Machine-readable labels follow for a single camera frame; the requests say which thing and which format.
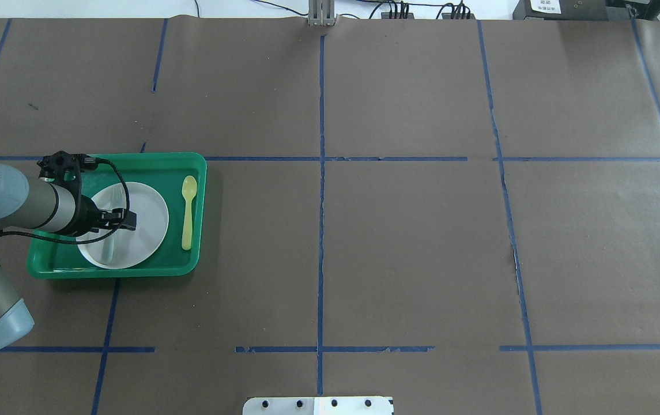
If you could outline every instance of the white label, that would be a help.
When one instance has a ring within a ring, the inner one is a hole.
[[[530,0],[532,11],[561,14],[560,0]]]

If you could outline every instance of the spoon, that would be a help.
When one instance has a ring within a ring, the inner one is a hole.
[[[187,176],[182,185],[182,196],[186,202],[186,210],[184,211],[184,232],[182,233],[182,249],[190,250],[192,242],[192,213],[191,202],[196,196],[196,179],[193,176]]]

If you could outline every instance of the white metal bracket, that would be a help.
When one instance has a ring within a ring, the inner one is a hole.
[[[243,415],[393,415],[390,397],[251,398]]]
[[[335,0],[309,0],[309,26],[335,26]]]

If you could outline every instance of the plate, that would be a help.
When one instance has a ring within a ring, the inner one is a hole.
[[[101,189],[92,197],[98,208],[112,210],[112,197],[119,191],[122,184]],[[79,252],[93,265],[106,270],[121,270],[138,265],[153,255],[163,243],[168,229],[168,207],[153,187],[138,182],[127,182],[127,191],[130,193],[130,211],[138,216],[134,231],[119,229],[108,239],[115,238],[114,254],[108,263],[103,260],[103,248],[107,239],[92,244],[77,245]],[[103,232],[87,233],[79,236],[77,241],[88,241],[103,235]]]

